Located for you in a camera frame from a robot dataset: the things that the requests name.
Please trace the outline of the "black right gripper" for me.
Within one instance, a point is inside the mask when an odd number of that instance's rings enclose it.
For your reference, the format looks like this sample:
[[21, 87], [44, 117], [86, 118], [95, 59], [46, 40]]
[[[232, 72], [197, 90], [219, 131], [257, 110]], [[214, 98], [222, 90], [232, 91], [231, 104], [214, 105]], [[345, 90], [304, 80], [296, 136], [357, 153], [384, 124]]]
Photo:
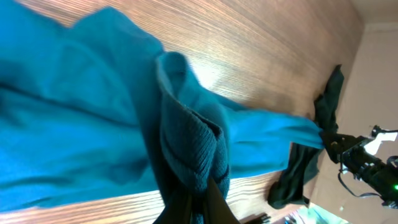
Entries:
[[[365, 145], [371, 140], [363, 136], [322, 132], [322, 141], [332, 162], [340, 165], [338, 180], [349, 193], [357, 198], [376, 196], [383, 205], [397, 205], [397, 157], [386, 162], [366, 152]], [[367, 183], [374, 193], [356, 195], [343, 182], [344, 171], [353, 174], [355, 180]]]

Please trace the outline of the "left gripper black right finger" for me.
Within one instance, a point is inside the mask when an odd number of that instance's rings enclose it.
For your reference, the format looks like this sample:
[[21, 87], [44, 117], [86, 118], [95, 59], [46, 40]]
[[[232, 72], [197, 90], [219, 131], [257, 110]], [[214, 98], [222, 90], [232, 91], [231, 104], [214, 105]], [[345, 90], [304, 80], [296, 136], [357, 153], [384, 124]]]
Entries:
[[208, 180], [203, 200], [203, 219], [205, 224], [239, 224], [213, 179]]

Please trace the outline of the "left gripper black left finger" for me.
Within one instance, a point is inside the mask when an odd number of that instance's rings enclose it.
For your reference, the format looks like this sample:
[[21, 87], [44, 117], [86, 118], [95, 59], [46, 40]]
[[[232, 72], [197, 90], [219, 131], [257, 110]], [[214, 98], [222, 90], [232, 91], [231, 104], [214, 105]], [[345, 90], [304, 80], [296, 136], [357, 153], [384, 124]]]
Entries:
[[191, 219], [192, 195], [185, 187], [180, 186], [173, 192], [154, 224], [190, 224]]

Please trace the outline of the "black garment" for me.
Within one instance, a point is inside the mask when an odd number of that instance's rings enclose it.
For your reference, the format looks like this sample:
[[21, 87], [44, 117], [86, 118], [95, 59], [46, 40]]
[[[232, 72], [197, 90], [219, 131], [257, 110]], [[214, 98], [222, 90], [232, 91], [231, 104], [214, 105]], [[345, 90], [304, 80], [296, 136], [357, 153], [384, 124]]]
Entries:
[[[336, 110], [343, 87], [344, 75], [341, 65], [332, 71], [324, 92], [314, 101], [315, 122], [325, 131], [336, 133]], [[310, 200], [304, 196], [304, 185], [319, 172], [320, 149], [294, 143], [290, 152], [288, 168], [279, 180], [272, 184], [267, 202], [274, 209], [282, 209], [288, 204], [308, 205]]]

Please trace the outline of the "blue polo shirt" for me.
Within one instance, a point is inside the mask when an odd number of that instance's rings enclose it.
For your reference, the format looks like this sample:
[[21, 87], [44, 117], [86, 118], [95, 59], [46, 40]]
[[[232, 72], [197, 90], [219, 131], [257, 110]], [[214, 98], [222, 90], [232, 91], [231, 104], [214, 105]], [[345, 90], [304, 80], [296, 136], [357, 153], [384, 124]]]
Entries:
[[202, 87], [187, 58], [104, 8], [73, 27], [1, 2], [1, 210], [56, 207], [285, 169], [318, 126]]

